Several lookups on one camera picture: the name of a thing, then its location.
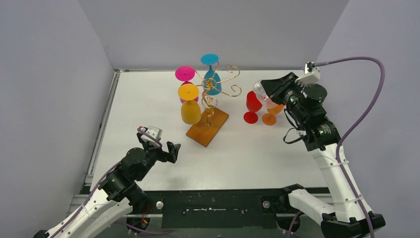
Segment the clear patterned wine glass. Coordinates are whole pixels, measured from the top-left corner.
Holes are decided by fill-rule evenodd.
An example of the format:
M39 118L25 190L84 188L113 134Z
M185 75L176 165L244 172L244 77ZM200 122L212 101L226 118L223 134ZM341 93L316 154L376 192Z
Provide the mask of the clear patterned wine glass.
M263 86L262 86L262 81L259 80L257 81L254 86L253 86L253 92L256 95L256 98L258 99L258 101L266 108L268 109L272 109L275 108L277 106L276 103L274 103L268 96L268 94L265 92Z

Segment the red wine glass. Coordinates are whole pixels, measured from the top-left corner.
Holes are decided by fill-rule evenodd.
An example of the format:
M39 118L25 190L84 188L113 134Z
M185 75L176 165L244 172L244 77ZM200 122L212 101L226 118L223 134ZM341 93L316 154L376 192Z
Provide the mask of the red wine glass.
M259 119L257 112L262 108L262 104L257 99L254 91L250 91L247 93L246 107L248 111L243 115L244 121L249 124L256 123Z

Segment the orange wine glass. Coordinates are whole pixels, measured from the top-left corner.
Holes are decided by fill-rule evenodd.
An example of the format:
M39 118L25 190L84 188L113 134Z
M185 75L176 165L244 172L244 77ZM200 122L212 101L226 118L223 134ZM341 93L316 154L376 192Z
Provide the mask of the orange wine glass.
M267 108L267 113L263 115L262 121L265 125L272 126L277 122L277 115L280 114L284 109L284 105L280 104L274 108Z

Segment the gold wire rack wooden base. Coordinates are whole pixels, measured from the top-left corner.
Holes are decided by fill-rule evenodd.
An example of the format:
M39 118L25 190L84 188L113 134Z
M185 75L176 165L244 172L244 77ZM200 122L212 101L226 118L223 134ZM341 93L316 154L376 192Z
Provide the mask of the gold wire rack wooden base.
M215 64L215 66L216 68L213 69L215 70L215 72L217 72L219 68L219 63ZM221 80L221 84L235 79L241 74L241 70L234 65L228 66L225 71L231 74L236 72L236 75ZM201 78L202 82L200 86L203 87L203 83L205 82L204 76L200 75L198 72L196 72L196 74ZM231 93L221 91L220 94L232 98L238 97L242 94L242 88L237 84L233 84L232 86L230 86L230 89L232 91ZM186 132L186 136L199 143L200 145L208 147L214 139L214 137L220 131L222 126L225 124L227 119L229 118L229 114L220 110L217 107L217 98L215 96L208 95L207 90L203 90L202 92L201 104L204 107L204 111L201 114L201 120L198 123L193 124L188 129L188 131Z

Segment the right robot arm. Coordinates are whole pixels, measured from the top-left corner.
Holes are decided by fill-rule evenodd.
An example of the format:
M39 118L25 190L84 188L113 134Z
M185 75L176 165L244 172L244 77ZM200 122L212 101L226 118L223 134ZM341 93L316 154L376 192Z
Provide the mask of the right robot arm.
M344 156L339 132L323 108L327 90L316 83L301 83L297 75L289 73L258 81L254 92L265 106L285 107L288 121L316 161L333 200L328 205L303 188L288 187L288 193L279 198L280 208L287 213L294 209L303 212L320 225L326 238L372 237L383 228L385 219L362 197Z

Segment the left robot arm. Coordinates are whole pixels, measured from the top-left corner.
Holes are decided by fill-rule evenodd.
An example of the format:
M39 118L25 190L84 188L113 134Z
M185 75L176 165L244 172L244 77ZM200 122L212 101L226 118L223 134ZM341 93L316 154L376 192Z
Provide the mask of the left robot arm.
M94 186L85 201L55 227L40 230L36 238L93 238L124 215L150 209L150 200L138 186L157 161L175 163L180 144L160 142L161 130L139 127L142 147L130 149Z

